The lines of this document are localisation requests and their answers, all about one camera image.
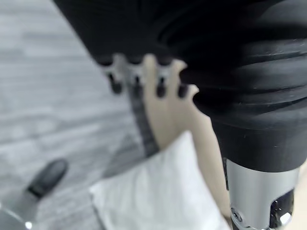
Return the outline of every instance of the black fabric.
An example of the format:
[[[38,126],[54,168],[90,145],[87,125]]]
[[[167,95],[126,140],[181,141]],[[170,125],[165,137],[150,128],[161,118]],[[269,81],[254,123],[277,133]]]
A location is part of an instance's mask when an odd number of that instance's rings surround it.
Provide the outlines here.
[[[56,0],[92,56],[169,53],[223,157],[280,172],[307,156],[306,0]]]

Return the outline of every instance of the gray wooden floor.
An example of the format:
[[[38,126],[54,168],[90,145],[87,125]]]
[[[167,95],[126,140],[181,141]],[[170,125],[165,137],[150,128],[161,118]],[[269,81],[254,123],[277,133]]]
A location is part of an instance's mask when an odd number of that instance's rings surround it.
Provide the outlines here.
[[[48,161],[70,171],[37,229],[99,230],[88,187],[157,151],[142,101],[114,96],[52,2],[0,1],[0,197]]]

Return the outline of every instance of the prosthetic hand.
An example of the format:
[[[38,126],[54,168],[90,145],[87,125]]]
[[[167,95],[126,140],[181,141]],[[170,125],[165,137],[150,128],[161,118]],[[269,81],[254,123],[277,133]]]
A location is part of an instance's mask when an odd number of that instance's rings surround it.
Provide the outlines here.
[[[307,156],[306,0],[55,2],[98,63],[107,51],[157,54],[151,42],[185,61],[181,82],[198,86],[225,161],[234,228],[290,221]]]

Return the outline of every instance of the black rubber sleeve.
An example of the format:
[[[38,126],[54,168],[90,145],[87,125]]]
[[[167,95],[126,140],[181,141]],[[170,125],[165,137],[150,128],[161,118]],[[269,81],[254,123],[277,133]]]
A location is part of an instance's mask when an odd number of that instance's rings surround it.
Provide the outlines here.
[[[265,172],[307,156],[306,0],[138,0],[140,22],[184,60],[183,83],[222,156]]]

